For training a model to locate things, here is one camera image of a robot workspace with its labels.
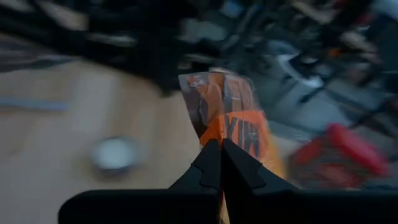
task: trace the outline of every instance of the black furniture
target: black furniture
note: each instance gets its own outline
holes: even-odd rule
[[[175,38],[180,20],[195,17],[198,11],[186,0],[178,1],[105,1],[92,4],[82,1],[80,11],[88,17],[88,30],[69,30],[57,24],[37,0],[26,0],[33,12],[0,6],[0,31],[18,35],[49,46],[63,54],[79,55],[129,73],[142,75],[168,95],[178,90],[177,75],[185,54],[220,56],[217,48],[206,43],[188,44]],[[97,33],[126,35],[135,44],[98,41]]]
[[[311,43],[303,52],[293,58],[290,63],[304,77],[318,75],[313,69],[326,61],[330,49],[340,49],[341,53],[360,53],[345,46],[341,42],[340,36],[346,32],[356,22],[356,20],[364,14],[371,5],[373,0],[366,1],[347,1],[344,8],[333,18],[329,24],[322,25],[321,32],[317,38],[317,43]],[[310,62],[305,62],[305,58],[311,58]],[[373,65],[372,76],[378,71],[377,65]],[[311,93],[303,96],[299,101],[300,105],[310,101],[317,93],[321,92],[334,79],[334,75],[330,75],[323,79],[324,85]]]

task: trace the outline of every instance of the floor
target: floor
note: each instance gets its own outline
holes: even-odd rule
[[[300,43],[296,41],[294,35],[280,27],[270,31],[267,38],[283,40],[300,48]],[[329,124],[340,123],[349,126],[363,114],[377,108],[386,98],[385,93],[377,90],[378,83],[373,83],[368,88],[359,88],[347,79],[344,72],[339,72],[339,78],[333,80],[325,90],[300,105],[297,103],[298,100],[311,89],[294,85],[292,81],[282,84],[284,72],[275,62],[272,52],[265,50],[264,55],[267,56],[266,61],[271,65],[270,68],[260,72],[245,69],[240,70],[239,74],[253,80],[259,102],[266,112],[270,129],[276,136],[281,156],[284,158],[297,150],[300,145],[322,133]],[[241,60],[245,61],[245,57],[247,56],[242,55]],[[392,149],[396,148],[394,139],[363,126],[354,131],[378,146],[387,156],[395,153],[392,152]],[[378,188],[398,187],[398,164],[391,164],[391,168],[392,177],[372,180],[369,188],[375,185]]]

